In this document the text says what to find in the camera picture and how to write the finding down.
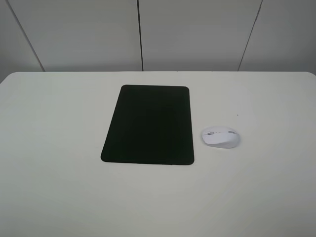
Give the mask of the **white wireless computer mouse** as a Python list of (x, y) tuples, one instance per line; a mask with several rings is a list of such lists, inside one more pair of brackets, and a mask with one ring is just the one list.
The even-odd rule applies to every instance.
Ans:
[(240, 135), (230, 127), (212, 126), (201, 133), (203, 142), (211, 147), (231, 149), (239, 145)]

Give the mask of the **black rectangular mouse pad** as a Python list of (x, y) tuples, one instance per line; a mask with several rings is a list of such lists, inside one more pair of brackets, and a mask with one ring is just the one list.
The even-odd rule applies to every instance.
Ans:
[(137, 164), (193, 164), (189, 89), (185, 86), (123, 85), (101, 160)]

